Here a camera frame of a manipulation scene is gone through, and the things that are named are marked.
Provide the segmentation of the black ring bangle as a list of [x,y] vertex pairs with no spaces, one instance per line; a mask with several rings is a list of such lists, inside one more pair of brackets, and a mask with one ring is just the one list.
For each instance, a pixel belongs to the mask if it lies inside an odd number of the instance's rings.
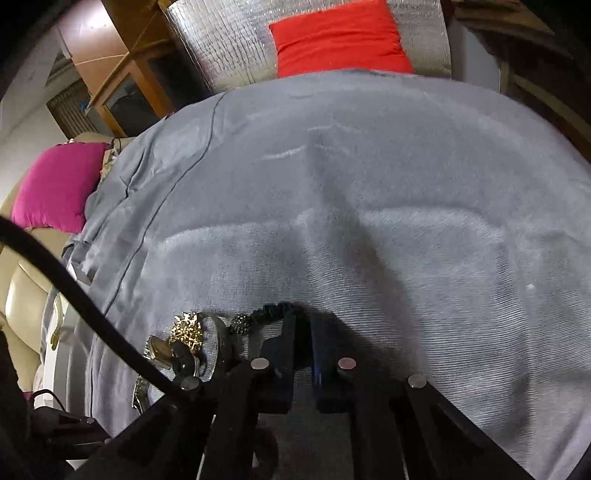
[[197,312],[204,326],[204,344],[192,355],[189,349],[176,342],[170,345],[183,373],[207,382],[221,377],[230,363],[231,344],[228,328],[222,319],[211,312]]

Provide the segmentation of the gold brooch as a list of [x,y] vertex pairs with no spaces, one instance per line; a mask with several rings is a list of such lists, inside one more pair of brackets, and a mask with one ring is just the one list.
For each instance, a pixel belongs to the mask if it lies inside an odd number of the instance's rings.
[[196,355],[204,344],[204,326],[199,314],[194,311],[182,312],[174,316],[169,330],[168,343],[180,342],[192,355]]

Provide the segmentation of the grey blanket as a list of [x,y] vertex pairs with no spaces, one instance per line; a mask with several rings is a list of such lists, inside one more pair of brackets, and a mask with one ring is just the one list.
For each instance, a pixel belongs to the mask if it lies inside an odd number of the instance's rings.
[[64,259],[137,349],[175,314],[334,313],[538,479],[590,443],[590,167],[496,92],[339,71],[187,106],[127,146]]

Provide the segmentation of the beige leather sofa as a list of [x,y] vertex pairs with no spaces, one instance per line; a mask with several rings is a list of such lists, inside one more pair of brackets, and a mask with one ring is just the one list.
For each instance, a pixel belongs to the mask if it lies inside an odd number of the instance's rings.
[[[102,161],[112,151],[114,139],[98,133],[84,132],[67,142],[104,142],[108,145]],[[1,206],[1,216],[11,220],[14,200],[24,176],[16,183]],[[56,258],[71,235],[52,228],[23,228]],[[8,341],[18,383],[25,392],[38,389],[42,363],[42,319],[52,284],[47,278],[11,248],[1,247],[1,330]]]

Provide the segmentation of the magenta pillow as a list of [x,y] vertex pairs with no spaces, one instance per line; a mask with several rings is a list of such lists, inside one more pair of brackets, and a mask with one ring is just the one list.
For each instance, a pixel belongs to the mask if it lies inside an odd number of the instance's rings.
[[21,228],[81,232],[85,203],[98,185],[107,149],[104,142],[72,142],[44,151],[20,184],[11,212],[13,223]]

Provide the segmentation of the wooden cabinet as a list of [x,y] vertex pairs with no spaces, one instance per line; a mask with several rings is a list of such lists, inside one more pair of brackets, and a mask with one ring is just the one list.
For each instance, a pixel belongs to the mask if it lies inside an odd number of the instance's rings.
[[163,8],[168,1],[78,1],[58,21],[96,113],[118,137],[139,135],[204,99],[204,85]]

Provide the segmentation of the silver foil insulation sheet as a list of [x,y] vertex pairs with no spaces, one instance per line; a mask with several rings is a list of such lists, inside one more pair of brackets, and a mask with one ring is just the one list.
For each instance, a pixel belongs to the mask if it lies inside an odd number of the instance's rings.
[[[276,78],[269,25],[327,10],[338,1],[161,1],[159,7],[212,93]],[[450,78],[452,60],[439,1],[399,0],[388,6],[402,46],[420,75]]]

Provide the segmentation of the small red pillow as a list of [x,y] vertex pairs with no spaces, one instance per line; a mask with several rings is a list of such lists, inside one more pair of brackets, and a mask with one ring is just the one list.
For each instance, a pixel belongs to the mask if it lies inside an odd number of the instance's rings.
[[280,78],[344,69],[412,74],[385,1],[356,1],[269,25]]

